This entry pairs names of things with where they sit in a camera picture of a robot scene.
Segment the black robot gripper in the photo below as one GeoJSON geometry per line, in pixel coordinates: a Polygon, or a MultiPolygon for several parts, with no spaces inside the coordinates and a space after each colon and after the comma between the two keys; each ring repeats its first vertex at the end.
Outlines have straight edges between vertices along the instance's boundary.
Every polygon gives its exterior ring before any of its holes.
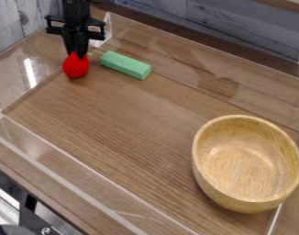
{"type": "Polygon", "coordinates": [[[45,27],[46,32],[53,35],[61,35],[62,37],[66,54],[70,54],[70,52],[74,51],[74,40],[76,40],[76,53],[80,59],[84,57],[84,55],[88,52],[89,39],[104,40],[104,36],[101,33],[96,33],[89,30],[90,26],[97,26],[104,28],[105,27],[104,21],[88,17],[78,25],[76,25],[74,23],[68,23],[65,18],[57,15],[46,15],[45,20],[46,20],[46,27],[45,27]],[[64,26],[56,27],[52,25],[52,22],[62,23],[64,26]]]}

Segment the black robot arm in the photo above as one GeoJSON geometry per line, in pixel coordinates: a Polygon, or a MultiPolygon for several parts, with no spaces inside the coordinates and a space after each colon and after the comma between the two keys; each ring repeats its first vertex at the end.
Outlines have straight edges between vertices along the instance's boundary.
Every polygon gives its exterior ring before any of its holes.
{"type": "Polygon", "coordinates": [[[81,59],[88,52],[89,40],[105,39],[106,23],[90,17],[89,0],[62,0],[62,14],[46,15],[46,33],[60,35],[66,54],[81,59]]]}

